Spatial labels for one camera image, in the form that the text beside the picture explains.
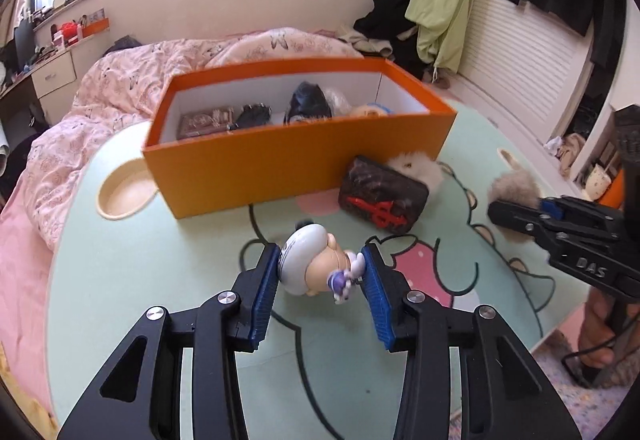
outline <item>cartoon rug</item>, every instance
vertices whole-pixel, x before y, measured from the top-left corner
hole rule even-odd
[[[388,236],[345,214],[337,191],[179,222],[157,196],[141,213],[106,222],[94,210],[97,189],[117,165],[140,155],[144,128],[128,128],[105,144],[78,188],[51,279],[47,360],[59,421],[146,308],[201,305],[229,289],[242,268],[253,268],[265,242],[282,245],[305,219],[324,225],[343,248],[376,243],[385,263],[444,306],[491,304],[533,349],[581,303],[585,289],[551,269],[535,244],[507,242],[489,223],[487,189],[510,169],[497,149],[526,160],[478,113],[455,108],[458,117],[439,157],[445,181],[407,236]],[[108,318],[95,308],[108,309]],[[455,412],[457,351],[450,356]],[[384,350],[359,290],[337,306],[328,293],[295,297],[279,289],[267,338],[256,353],[236,358],[252,440],[393,438],[405,354]],[[190,371],[187,353],[185,440],[192,438]]]

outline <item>hand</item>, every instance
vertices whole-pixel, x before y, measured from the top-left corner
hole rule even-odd
[[[584,306],[584,321],[580,330],[580,338],[578,339],[578,348],[586,350],[602,344],[612,339],[615,334],[605,324],[611,309],[613,308],[613,299],[604,295],[600,290],[591,288],[589,290],[589,298]],[[640,311],[640,305],[628,305],[627,314],[629,317],[636,317]],[[640,327],[636,324],[629,344],[626,348],[625,355],[640,347]],[[593,353],[580,357],[583,363],[593,368],[602,369],[614,362],[614,353],[611,348],[601,348]]]

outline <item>white drawer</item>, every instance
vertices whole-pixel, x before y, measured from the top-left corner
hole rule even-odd
[[[71,60],[71,53],[65,52],[60,57],[51,60],[42,68],[34,71],[31,78],[38,98],[57,90],[60,86],[72,83],[76,80],[76,71]]]
[[[60,120],[62,120],[62,117],[64,117],[71,109],[74,97],[78,92],[79,82],[80,81],[66,84],[65,86],[62,86],[62,88],[58,88],[50,94],[40,98],[42,111],[44,112],[47,122],[51,126],[59,123]]]

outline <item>pink mat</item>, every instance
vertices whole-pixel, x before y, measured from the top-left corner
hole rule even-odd
[[[52,253],[27,218],[22,176],[0,213],[0,342],[18,384],[52,410],[45,360]]]

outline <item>black bag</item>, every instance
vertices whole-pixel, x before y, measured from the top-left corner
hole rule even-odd
[[[380,229],[405,234],[422,214],[428,197],[429,189],[422,182],[357,156],[342,180],[338,203]]]
[[[284,123],[314,118],[331,118],[331,107],[320,86],[304,81],[293,92]]]
[[[246,104],[236,121],[230,124],[229,131],[246,130],[256,126],[264,126],[271,120],[271,108],[264,104]]]

